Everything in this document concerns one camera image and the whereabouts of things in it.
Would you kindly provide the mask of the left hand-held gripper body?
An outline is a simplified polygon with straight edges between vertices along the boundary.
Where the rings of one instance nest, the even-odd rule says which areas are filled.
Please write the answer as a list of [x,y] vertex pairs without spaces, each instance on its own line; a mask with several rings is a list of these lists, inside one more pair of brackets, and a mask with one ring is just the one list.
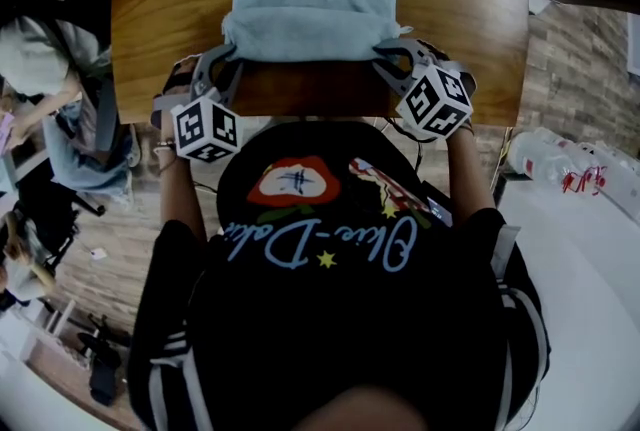
[[171,115],[173,139],[179,157],[213,163],[240,151],[242,118],[213,100],[212,88],[192,88],[184,94],[156,95],[152,125],[161,128],[164,113]]

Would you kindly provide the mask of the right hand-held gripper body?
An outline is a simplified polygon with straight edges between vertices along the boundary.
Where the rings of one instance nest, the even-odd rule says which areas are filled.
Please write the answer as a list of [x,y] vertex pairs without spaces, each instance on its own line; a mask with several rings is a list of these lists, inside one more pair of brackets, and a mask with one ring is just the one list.
[[412,70],[412,86],[396,111],[427,137],[447,139],[473,112],[476,80],[461,63],[423,40],[424,58]]

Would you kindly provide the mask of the person's left forearm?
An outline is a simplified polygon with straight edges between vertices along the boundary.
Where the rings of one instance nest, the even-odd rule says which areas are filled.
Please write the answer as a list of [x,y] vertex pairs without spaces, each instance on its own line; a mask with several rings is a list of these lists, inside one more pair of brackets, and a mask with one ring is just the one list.
[[191,230],[198,241],[205,243],[207,235],[190,162],[177,155],[173,139],[162,139],[155,152],[160,166],[161,223],[179,221]]

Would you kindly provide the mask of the person's right forearm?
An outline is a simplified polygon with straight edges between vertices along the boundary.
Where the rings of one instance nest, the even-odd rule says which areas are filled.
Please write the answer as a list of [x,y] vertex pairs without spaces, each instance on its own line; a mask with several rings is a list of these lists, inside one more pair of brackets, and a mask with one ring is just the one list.
[[446,140],[453,222],[462,225],[476,212],[494,208],[471,126],[461,125]]

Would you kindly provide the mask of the person's left hand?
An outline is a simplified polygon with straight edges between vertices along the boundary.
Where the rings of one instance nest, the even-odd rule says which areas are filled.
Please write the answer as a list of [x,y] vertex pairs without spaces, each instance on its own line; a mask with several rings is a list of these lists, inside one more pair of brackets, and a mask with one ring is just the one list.
[[163,87],[163,95],[184,94],[190,91],[191,81],[200,55],[190,55],[174,64]]

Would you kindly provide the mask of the yellow black striped strip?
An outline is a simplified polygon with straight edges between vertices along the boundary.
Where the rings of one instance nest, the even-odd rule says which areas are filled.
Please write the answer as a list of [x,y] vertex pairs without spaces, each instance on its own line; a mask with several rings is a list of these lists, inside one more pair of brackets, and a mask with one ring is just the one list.
[[503,135],[503,139],[502,139],[502,143],[501,143],[501,147],[500,147],[500,151],[499,151],[499,156],[498,156],[498,160],[496,162],[496,166],[494,169],[494,173],[492,176],[492,180],[491,180],[491,192],[492,194],[495,194],[497,185],[498,185],[498,179],[499,176],[501,174],[501,170],[503,169],[503,166],[506,162],[506,158],[507,158],[507,154],[510,148],[510,144],[511,144],[511,140],[512,140],[512,136],[513,136],[513,131],[514,128],[513,127],[507,127],[504,131],[504,135]]

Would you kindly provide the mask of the black device with screen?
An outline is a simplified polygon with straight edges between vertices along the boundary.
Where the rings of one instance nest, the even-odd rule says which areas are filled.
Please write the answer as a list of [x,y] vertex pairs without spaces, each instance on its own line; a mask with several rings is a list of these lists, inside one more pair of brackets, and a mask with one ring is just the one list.
[[429,205],[431,213],[444,225],[451,228],[453,226],[453,217],[450,198],[427,181],[421,182],[421,188],[425,202]]

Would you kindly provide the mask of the pack of clear water bottles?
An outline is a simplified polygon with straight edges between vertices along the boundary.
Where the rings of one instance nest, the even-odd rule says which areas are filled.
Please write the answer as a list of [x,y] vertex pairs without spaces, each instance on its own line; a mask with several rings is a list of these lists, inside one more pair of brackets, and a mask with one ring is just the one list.
[[516,173],[562,193],[597,195],[607,184],[607,166],[593,153],[544,127],[515,135],[507,162]]

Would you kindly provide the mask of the person's black printed t-shirt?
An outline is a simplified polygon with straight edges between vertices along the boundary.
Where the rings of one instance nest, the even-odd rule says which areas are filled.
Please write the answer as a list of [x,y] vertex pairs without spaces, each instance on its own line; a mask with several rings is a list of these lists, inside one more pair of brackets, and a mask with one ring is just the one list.
[[503,431],[551,347],[539,296],[494,208],[451,228],[404,155],[360,121],[253,137],[217,189],[221,232],[162,224],[128,363],[151,431],[295,431],[356,387],[428,431]]

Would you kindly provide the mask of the black bag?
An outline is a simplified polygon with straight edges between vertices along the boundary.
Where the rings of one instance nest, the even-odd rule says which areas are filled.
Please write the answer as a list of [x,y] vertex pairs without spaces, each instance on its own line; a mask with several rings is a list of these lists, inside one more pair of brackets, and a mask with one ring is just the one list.
[[99,404],[110,407],[117,396],[116,374],[122,365],[119,352],[113,347],[117,337],[108,326],[106,316],[97,320],[93,314],[87,316],[95,330],[92,333],[79,332],[77,338],[82,343],[79,354],[89,360],[89,392]]

